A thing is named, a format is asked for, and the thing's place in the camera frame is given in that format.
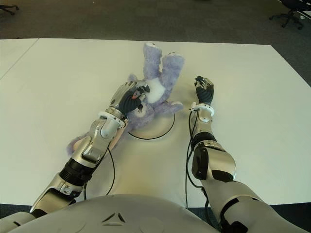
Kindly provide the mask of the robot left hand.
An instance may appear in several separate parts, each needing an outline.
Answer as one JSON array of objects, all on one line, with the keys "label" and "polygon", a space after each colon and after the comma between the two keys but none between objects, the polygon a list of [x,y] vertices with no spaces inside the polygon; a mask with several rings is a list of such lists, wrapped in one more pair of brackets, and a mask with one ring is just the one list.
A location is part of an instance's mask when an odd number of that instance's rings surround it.
[{"label": "robot left hand", "polygon": [[142,106],[146,93],[150,93],[150,88],[145,81],[128,81],[115,92],[110,107],[117,109],[123,115],[127,115]]}]

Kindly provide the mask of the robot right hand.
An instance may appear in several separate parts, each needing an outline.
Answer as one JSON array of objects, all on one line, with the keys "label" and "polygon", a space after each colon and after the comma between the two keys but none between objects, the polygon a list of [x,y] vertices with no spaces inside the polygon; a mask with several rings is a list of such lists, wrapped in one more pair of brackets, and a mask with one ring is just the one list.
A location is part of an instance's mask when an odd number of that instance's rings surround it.
[{"label": "robot right hand", "polygon": [[199,103],[205,103],[211,106],[214,96],[214,85],[211,80],[197,76],[194,85]]}]

